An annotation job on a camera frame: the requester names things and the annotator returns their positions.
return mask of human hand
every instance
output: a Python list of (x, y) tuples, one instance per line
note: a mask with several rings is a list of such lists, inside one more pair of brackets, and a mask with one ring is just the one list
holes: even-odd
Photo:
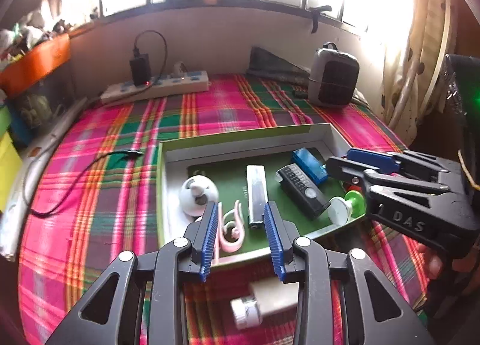
[[(430, 249), (423, 244), (419, 244), (417, 246), (417, 251), (418, 253), (423, 255), (423, 270), (425, 272), (425, 275), (429, 279), (437, 279), (443, 270), (443, 262), (441, 261), (440, 257), (438, 257), (438, 255), (433, 249)], [(464, 258), (459, 260), (453, 260), (453, 270), (460, 273), (470, 272), (475, 266), (475, 261), (479, 253), (480, 252), (478, 249), (472, 248), (469, 254), (467, 254)], [(469, 285), (464, 289), (462, 294), (467, 295), (475, 291), (478, 287), (480, 287), (480, 267), (477, 268), (476, 272), (472, 277), (472, 280), (470, 281)]]

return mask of remote control button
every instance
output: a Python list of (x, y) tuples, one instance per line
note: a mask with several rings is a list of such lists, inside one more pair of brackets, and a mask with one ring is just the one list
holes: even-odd
[(317, 193), (315, 192), (315, 189), (308, 187), (305, 190), (305, 196), (310, 199), (315, 199), (317, 197)]

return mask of table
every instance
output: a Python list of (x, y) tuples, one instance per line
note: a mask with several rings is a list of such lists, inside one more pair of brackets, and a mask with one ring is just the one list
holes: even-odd
[[(406, 147), (368, 109), (349, 105), (325, 110), (294, 98), (292, 86), (243, 75), (214, 76), (208, 92), (173, 95), (112, 108), (88, 110), (73, 125), (39, 183), (33, 208), (56, 204), (77, 174), (105, 152), (131, 148), (145, 152), (133, 163), (111, 156), (97, 163), (76, 185), (60, 213), (42, 220), (29, 216), (19, 261), (22, 324), (32, 345), (52, 331), (123, 250), (143, 254), (158, 249), (155, 222), (157, 143), (174, 138), (292, 124), (329, 122), (352, 146), (376, 151)], [(416, 242), (368, 220), (322, 241), (326, 248), (361, 247), (400, 294), (416, 305), (427, 280)], [(205, 284), (185, 289), (190, 343), (286, 344), (295, 312), (239, 332), (230, 300), (249, 294), (248, 282), (272, 276), (269, 260), (219, 270)], [(335, 343), (341, 343), (338, 295), (334, 292)], [(149, 304), (145, 304), (147, 315)], [(146, 343), (146, 325), (141, 344)]]

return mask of black remote control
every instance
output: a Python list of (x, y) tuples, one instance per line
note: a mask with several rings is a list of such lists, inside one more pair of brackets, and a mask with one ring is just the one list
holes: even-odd
[(310, 219), (319, 217), (330, 206), (330, 202), (297, 164), (284, 166), (277, 171), (277, 176), (285, 193)]

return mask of window sill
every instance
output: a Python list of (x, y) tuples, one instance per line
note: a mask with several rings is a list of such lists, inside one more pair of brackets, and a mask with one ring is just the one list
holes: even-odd
[[(105, 16), (100, 19), (95, 19), (84, 25), (78, 26), (69, 32), (70, 38), (75, 38), (81, 34), (87, 33), (97, 27), (109, 25), (120, 20), (140, 16), (146, 13), (156, 13), (165, 10), (179, 10), (186, 8), (205, 8), (205, 7), (227, 7), (227, 8), (252, 8), (257, 10), (273, 11), (278, 13), (286, 13), (289, 15), (299, 16), (302, 18), (311, 19), (311, 12), (297, 7), (290, 7), (286, 4), (279, 4), (273, 2), (266, 2), (261, 0), (167, 0), (161, 3), (147, 4), (141, 7), (131, 8), (129, 10), (121, 11), (113, 15)], [(325, 15), (320, 15), (319, 22), (331, 25), (341, 30), (347, 31), (351, 34), (364, 34), (362, 30), (356, 27), (343, 23), (337, 19), (330, 18)]]

